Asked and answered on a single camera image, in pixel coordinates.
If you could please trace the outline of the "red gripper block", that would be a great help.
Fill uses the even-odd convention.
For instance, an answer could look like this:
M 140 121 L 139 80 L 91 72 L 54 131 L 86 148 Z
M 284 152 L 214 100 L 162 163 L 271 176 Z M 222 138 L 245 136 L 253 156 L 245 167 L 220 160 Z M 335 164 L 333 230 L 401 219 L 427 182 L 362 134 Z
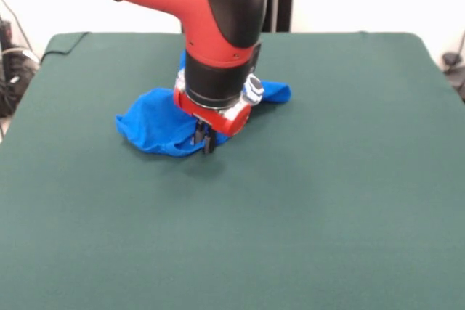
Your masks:
M 184 91 L 174 89 L 174 103 L 188 115 L 197 118 L 193 144 L 204 141 L 203 153 L 208 155 L 215 151 L 217 145 L 216 131 L 235 136 L 246 125 L 251 114 L 251 105 L 242 98 L 230 108 L 214 110 L 194 103 Z M 205 123 L 211 129 L 205 129 Z

